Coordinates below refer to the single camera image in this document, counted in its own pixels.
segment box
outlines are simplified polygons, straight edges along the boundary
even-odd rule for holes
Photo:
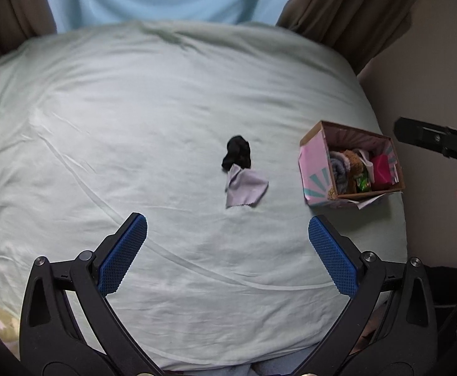
[[[356,205],[359,209],[376,199],[402,191],[404,178],[392,139],[366,130],[327,121],[318,122],[301,139],[299,168],[302,174],[305,200],[310,206]],[[392,186],[385,191],[338,195],[329,158],[330,148],[364,149],[374,156],[387,154]]]

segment screw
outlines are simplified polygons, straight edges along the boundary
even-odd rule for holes
[[[34,265],[36,265],[36,266],[42,266],[44,263],[45,263],[44,256],[37,257],[34,261]]]
[[[412,257],[409,261],[415,267],[420,267],[421,266],[421,260],[419,258],[417,258],[417,257]]]
[[[373,252],[364,252],[362,253],[362,257],[364,260],[370,263],[376,260],[376,255]]]
[[[87,261],[92,257],[92,251],[91,250],[84,250],[79,254],[79,259],[82,261]]]

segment cardboard box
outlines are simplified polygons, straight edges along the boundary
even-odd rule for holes
[[[342,124],[320,121],[305,134],[299,145],[299,168],[302,174],[304,196],[311,206],[356,205],[361,209],[388,193],[400,192],[405,188],[402,169],[390,137]],[[361,148],[375,156],[381,153],[387,154],[392,186],[385,191],[339,195],[329,159],[331,148],[350,150]]]

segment beige wall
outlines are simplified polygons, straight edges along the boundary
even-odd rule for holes
[[[457,0],[418,0],[412,29],[360,74],[380,127],[400,116],[457,128]],[[396,144],[406,179],[408,252],[457,267],[457,161]]]

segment blue textured pad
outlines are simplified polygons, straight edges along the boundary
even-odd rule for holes
[[[341,294],[353,298],[359,289],[357,270],[319,219],[309,223],[309,240]]]
[[[139,215],[118,240],[99,270],[98,290],[102,296],[115,293],[129,266],[147,238],[147,220]]]

